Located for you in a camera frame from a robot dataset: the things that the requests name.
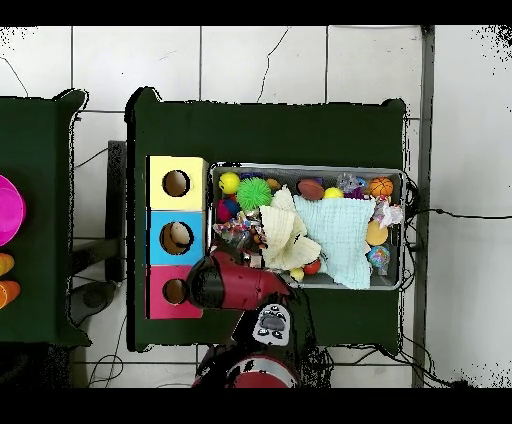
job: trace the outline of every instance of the storage bin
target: storage bin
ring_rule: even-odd
[[[302,166],[302,165],[273,165],[273,164],[230,164],[215,163],[209,168],[210,190],[208,203],[208,227],[207,227],[207,246],[211,246],[212,241],[217,235],[212,229],[212,224],[216,222],[215,208],[218,200],[222,198],[222,191],[219,188],[219,178],[224,172],[234,172],[236,174],[259,172],[263,173],[265,178],[273,178],[286,184],[292,195],[297,192],[297,183],[305,178],[322,178],[324,188],[336,185],[337,177],[343,172],[350,172],[358,177],[367,180],[375,177],[388,177],[393,182],[393,193],[391,194],[391,203],[398,204],[405,211],[405,175],[398,169],[384,168],[348,168],[348,167],[326,167],[326,166]],[[390,263],[386,276],[379,275],[376,270],[370,278],[370,290],[394,290],[398,288],[403,274],[403,258],[405,252],[404,245],[404,225],[403,223],[389,227],[389,236],[383,245],[390,251]],[[282,277],[292,286],[298,284],[289,277],[288,272],[282,273]],[[343,284],[336,284],[327,274],[306,275],[301,287],[305,288],[326,288],[326,289],[347,289]]]

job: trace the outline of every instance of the beige cloth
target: beige cloth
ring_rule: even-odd
[[[290,270],[318,258],[320,245],[306,237],[306,226],[286,185],[274,195],[270,206],[260,206],[260,213],[268,246],[262,251],[265,267]]]

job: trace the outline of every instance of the orange basketball ball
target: orange basketball ball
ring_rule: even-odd
[[[393,183],[389,178],[377,177],[370,181],[370,194],[373,197],[391,196]]]

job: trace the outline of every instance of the light blue cloth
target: light blue cloth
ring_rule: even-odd
[[[322,247],[319,272],[350,289],[368,289],[370,267],[364,248],[375,200],[335,198],[311,202],[300,196],[293,199],[308,237]]]

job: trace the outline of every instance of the round hole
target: round hole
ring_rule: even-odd
[[[162,292],[167,302],[172,305],[179,305],[186,300],[188,289],[183,280],[174,278],[164,284]]]
[[[190,190],[190,179],[183,171],[170,171],[162,180],[162,188],[171,197],[181,197]]]
[[[192,230],[184,222],[170,222],[160,231],[160,245],[170,255],[183,255],[193,242]]]

